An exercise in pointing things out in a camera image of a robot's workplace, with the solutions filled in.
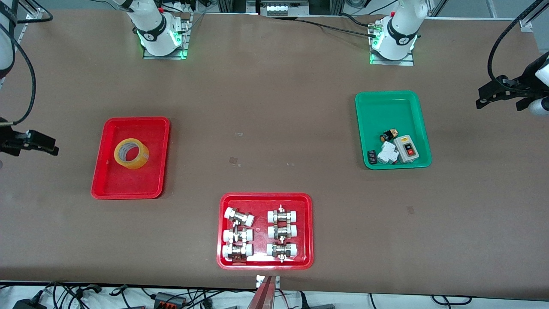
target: table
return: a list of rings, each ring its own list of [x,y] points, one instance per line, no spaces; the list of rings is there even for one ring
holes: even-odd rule
[[[187,60],[141,60],[123,12],[54,15],[25,35],[37,101],[16,128],[55,137],[60,152],[1,156],[0,279],[253,288],[261,273],[289,290],[549,297],[547,119],[474,103],[508,21],[426,20],[416,65],[387,67],[369,65],[363,37],[253,15],[207,15]],[[533,35],[514,29],[494,71],[515,77],[537,57]],[[29,89],[18,57],[3,117],[24,112]],[[368,170],[354,97],[407,89],[433,163]],[[164,193],[94,200],[104,122],[146,115],[172,123]],[[308,193],[313,266],[220,269],[219,200],[231,191]]]

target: floor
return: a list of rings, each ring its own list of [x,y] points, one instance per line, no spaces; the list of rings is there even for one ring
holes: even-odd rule
[[[498,18],[514,18],[522,10],[528,6],[533,0],[493,0],[496,14]],[[46,8],[59,9],[59,8],[91,8],[91,9],[111,9],[107,4],[92,2],[89,0],[39,0],[39,2]],[[367,14],[374,9],[380,8],[391,0],[373,0],[367,8],[357,12],[356,8],[345,6],[344,12],[353,13],[357,15]],[[389,5],[387,8],[378,11],[379,14],[389,14],[394,10],[397,4]],[[450,0],[446,7],[442,10],[440,16],[445,17],[490,17],[488,7],[484,0]],[[538,44],[540,52],[549,50],[549,36],[547,36],[547,29],[549,29],[549,10],[544,12],[534,24],[534,35]],[[32,298],[34,294],[39,290],[38,287],[24,286],[24,287],[12,287],[0,290],[0,307],[12,308],[17,300]],[[87,303],[92,309],[118,309],[126,308],[121,297],[108,296],[112,288],[106,288],[99,295],[91,295],[86,298]],[[149,293],[156,293],[159,290],[150,289]],[[173,291],[174,294],[181,293],[180,290]],[[299,293],[292,291],[286,291],[290,293],[287,295],[289,307],[301,306],[301,297]],[[324,293],[324,292],[307,292],[307,299],[309,304],[323,305],[323,304],[335,304],[336,308],[373,308],[367,294],[354,294],[354,293]],[[131,306],[146,305],[146,308],[153,307],[153,301],[149,299],[139,289],[130,289],[126,293],[128,302]],[[223,293],[214,298],[214,308],[223,309],[230,306],[247,307],[252,293]],[[374,294],[376,306],[379,309],[384,308],[409,308],[409,309],[425,309],[425,308],[445,308],[445,306],[439,306],[435,304],[429,296],[419,295],[388,295],[388,294]],[[275,308],[287,308],[282,301],[282,297],[277,297]],[[451,299],[454,302],[461,302],[463,298]],[[44,293],[42,303],[47,308],[54,308],[52,298]],[[509,308],[509,309],[535,309],[535,308],[549,308],[549,302],[540,301],[518,301],[518,300],[496,300],[496,299],[474,299],[469,305],[468,309],[474,308]]]

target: plastic tray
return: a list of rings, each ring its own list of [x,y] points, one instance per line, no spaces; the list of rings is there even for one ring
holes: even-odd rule
[[[170,121],[165,117],[123,117],[107,120],[93,175],[92,196],[99,200],[156,198],[164,186]],[[127,169],[114,161],[114,148],[135,138],[149,149],[149,161]]]
[[[423,123],[419,98],[413,91],[360,92],[355,98],[358,130],[364,163],[370,169],[421,168],[431,164],[431,148]],[[370,164],[368,150],[381,150],[379,136],[395,128],[399,135],[409,134],[419,158],[412,163]]]
[[[267,227],[273,225],[267,222],[267,212],[278,209],[280,204],[287,211],[296,211],[298,229],[298,235],[287,240],[296,244],[298,254],[283,263],[267,255],[267,243],[274,242],[267,235]],[[232,222],[223,216],[227,207],[255,216],[251,226],[254,240],[249,242],[254,246],[254,255],[245,262],[232,262],[221,255],[223,231],[232,227]],[[220,202],[217,232],[217,264],[223,269],[307,269],[313,263],[312,201],[305,193],[227,193]]]

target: yellow tape roll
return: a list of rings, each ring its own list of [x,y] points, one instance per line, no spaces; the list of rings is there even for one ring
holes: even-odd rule
[[[139,153],[135,159],[127,161],[126,155],[128,154],[128,151],[133,148],[139,148]],[[149,160],[149,149],[139,140],[125,139],[114,149],[114,160],[125,168],[138,169]]]

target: red tray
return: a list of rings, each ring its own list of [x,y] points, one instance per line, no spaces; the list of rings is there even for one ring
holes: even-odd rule
[[[93,175],[92,196],[99,200],[158,197],[164,186],[169,133],[170,121],[166,117],[107,120]],[[149,161],[139,169],[127,169],[114,160],[116,145],[129,138],[138,139],[149,149]]]
[[[267,255],[267,243],[273,243],[267,235],[267,212],[278,209],[282,204],[287,211],[296,211],[298,235],[288,239],[297,245],[298,255],[287,258],[283,263]],[[254,231],[254,255],[245,262],[235,262],[221,254],[223,230],[232,227],[232,222],[225,219],[227,207],[237,208],[239,212],[249,212],[255,216],[251,228]],[[223,269],[307,269],[313,263],[312,237],[312,200],[305,193],[227,193],[221,198],[219,207],[219,227],[217,231],[217,264]]]

